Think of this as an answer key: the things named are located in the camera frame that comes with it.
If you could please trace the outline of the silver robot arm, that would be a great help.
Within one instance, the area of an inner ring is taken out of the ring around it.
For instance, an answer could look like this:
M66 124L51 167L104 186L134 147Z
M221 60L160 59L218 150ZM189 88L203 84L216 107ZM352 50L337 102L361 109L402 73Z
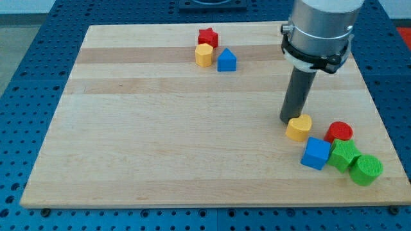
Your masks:
M281 25L284 57L303 72L329 74L351 53L353 29L364 0L295 0Z

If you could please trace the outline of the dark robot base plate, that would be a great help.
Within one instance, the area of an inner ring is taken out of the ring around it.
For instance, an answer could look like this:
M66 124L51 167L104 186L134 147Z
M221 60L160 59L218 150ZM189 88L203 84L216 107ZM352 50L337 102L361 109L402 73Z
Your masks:
M179 0L180 12L196 10L245 10L247 0Z

